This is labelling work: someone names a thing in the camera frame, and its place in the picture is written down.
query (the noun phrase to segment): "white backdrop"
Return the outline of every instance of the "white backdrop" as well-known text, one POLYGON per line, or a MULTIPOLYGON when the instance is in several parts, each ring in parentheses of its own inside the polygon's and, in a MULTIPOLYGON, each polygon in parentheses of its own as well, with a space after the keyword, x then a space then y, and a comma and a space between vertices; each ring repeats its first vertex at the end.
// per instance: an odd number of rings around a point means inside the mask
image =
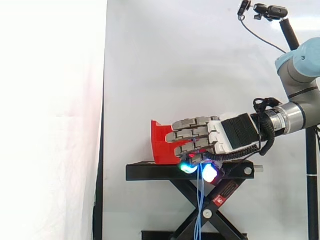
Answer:
POLYGON ((89 240, 107 0, 0 1, 0 239, 89 240))
MULTIPOLYGON (((318 0, 265 0, 293 22, 319 16, 318 0)), ((281 53, 237 19, 241 0, 110 0, 105 64, 104 239, 140 240, 141 230, 175 230, 193 210, 169 182, 126 182, 126 164, 152 160, 150 121, 252 113, 256 97, 286 102, 275 60, 281 53)), ((245 23, 289 50, 266 20, 245 23)), ((301 42, 320 35, 300 26, 301 42)), ((221 211, 252 240, 307 239, 305 136, 279 137, 252 158, 264 173, 248 180, 221 211)), ((207 226, 205 231, 214 231, 207 226)))

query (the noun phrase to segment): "robotic arm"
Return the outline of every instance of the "robotic arm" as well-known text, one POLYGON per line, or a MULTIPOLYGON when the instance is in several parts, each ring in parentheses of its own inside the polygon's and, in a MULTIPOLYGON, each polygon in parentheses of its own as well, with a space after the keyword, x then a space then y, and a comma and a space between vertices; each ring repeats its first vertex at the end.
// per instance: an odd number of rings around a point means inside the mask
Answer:
POLYGON ((174 123, 166 141, 190 141, 175 149, 181 162, 196 166, 258 152, 264 156, 275 137, 320 124, 320 92, 316 82, 320 77, 320 37, 281 56, 275 65, 289 102, 281 104, 274 98, 257 98, 253 114, 244 113, 231 119, 198 117, 174 123))

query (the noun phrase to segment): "led light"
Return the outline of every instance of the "led light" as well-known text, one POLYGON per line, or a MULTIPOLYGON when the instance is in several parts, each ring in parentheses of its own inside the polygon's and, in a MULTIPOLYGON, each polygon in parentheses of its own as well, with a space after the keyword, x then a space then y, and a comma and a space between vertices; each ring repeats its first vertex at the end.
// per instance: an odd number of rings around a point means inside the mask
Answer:
POLYGON ((212 183, 217 175, 218 172, 212 167, 211 164, 207 164, 202 172, 203 179, 208 183, 212 183))
POLYGON ((185 172, 186 174, 193 174, 195 171, 198 170, 198 166, 191 166, 188 163, 181 163, 180 169, 185 172))

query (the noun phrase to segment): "red 3d printed part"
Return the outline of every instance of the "red 3d printed part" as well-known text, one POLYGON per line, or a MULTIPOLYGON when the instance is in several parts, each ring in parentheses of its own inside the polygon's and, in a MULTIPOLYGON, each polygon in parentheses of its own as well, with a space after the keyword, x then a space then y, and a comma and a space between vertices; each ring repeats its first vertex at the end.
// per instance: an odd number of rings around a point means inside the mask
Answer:
POLYGON ((156 164, 176 165, 180 159, 175 156, 175 148, 186 144, 189 141, 178 141, 173 143, 166 142, 166 135, 171 133, 172 127, 163 126, 157 121, 151 121, 151 142, 153 157, 156 164))

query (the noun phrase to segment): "black table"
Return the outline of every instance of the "black table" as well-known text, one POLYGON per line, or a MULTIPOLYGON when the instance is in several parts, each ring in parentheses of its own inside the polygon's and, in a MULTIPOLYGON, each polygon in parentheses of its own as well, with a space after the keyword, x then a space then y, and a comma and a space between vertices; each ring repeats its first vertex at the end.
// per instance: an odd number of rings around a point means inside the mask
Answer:
MULTIPOLYGON (((222 177, 216 187, 204 198, 201 224, 210 222, 219 233, 203 233, 203 240, 247 240, 246 233, 236 227, 219 211, 223 204, 247 179, 255 178, 254 164, 244 161, 226 162, 223 169, 228 176, 222 177)), ((127 181, 170 181, 195 207, 195 210, 175 232, 142 231, 141 240, 193 240, 198 217, 197 188, 191 180, 197 180, 197 173, 186 174, 176 165, 156 165, 154 162, 139 162, 126 166, 127 181)))

